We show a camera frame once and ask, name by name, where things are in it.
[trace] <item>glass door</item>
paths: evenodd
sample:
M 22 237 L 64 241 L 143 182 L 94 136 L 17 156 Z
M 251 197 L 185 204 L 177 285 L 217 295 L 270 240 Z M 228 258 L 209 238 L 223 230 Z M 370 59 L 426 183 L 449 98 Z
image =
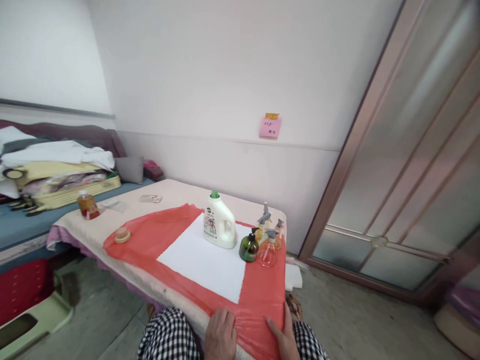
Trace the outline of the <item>glass door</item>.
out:
M 453 259 L 480 225 L 479 48 L 476 1 L 405 2 L 301 259 L 411 299 Z

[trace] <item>headboard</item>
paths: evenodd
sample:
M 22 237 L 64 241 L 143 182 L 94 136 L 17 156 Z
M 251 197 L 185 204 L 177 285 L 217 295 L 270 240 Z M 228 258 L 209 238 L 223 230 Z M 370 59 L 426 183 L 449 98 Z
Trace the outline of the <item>headboard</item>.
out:
M 104 129 L 95 125 L 67 126 L 49 122 L 26 125 L 0 119 L 0 129 L 8 126 L 14 126 L 25 134 L 36 137 L 46 136 L 55 140 L 61 140 L 63 138 L 85 140 L 105 151 L 110 151 L 114 158 L 124 158 L 127 156 L 120 142 L 119 135 L 112 129 Z

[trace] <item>person's hand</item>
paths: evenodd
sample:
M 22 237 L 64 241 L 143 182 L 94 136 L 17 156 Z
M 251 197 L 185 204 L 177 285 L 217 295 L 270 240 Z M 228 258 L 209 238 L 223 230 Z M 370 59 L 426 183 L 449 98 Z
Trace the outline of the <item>person's hand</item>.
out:
M 271 318 L 266 316 L 265 320 L 278 341 L 278 351 L 280 352 L 281 360 L 300 360 L 300 354 L 294 336 L 294 327 L 292 326 L 292 316 L 290 315 L 290 309 L 286 302 L 283 303 L 283 309 L 285 311 L 283 332 L 275 325 Z
M 205 334 L 205 360 L 234 360 L 237 353 L 235 316 L 226 308 L 217 310 Z

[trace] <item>green plastic stool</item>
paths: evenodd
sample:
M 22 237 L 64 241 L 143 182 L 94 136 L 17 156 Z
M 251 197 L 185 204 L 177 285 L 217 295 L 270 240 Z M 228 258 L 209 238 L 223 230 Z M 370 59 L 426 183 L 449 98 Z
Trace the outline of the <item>green plastic stool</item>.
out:
M 61 285 L 62 294 L 56 290 L 53 291 L 45 300 L 32 306 L 0 327 L 0 331 L 9 325 L 12 327 L 12 323 L 18 321 L 19 318 L 25 314 L 30 315 L 36 320 L 36 324 L 32 328 L 0 349 L 0 360 L 13 358 L 28 346 L 48 334 L 58 331 L 70 321 L 74 315 L 74 308 L 69 304 L 68 291 L 65 288 L 62 278 L 56 273 L 54 274 L 54 279 L 56 288 L 58 285 Z

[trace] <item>red plastic sheet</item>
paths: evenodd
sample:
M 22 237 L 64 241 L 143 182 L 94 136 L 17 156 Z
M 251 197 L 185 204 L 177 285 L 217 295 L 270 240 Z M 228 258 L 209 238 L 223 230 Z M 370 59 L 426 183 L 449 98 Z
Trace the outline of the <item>red plastic sheet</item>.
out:
M 112 258 L 141 268 L 167 287 L 179 292 L 210 317 L 217 309 L 228 308 L 235 314 L 238 344 L 258 360 L 279 359 L 277 340 L 265 322 L 269 316 L 282 329 L 285 301 L 285 246 L 278 253 L 275 266 L 247 262 L 238 304 L 212 292 L 157 261 L 157 258 L 185 231 L 203 210 L 194 205 L 153 212 L 126 222 L 129 241 L 117 244 L 115 233 L 103 243 Z M 250 224 L 238 224 L 252 227 Z

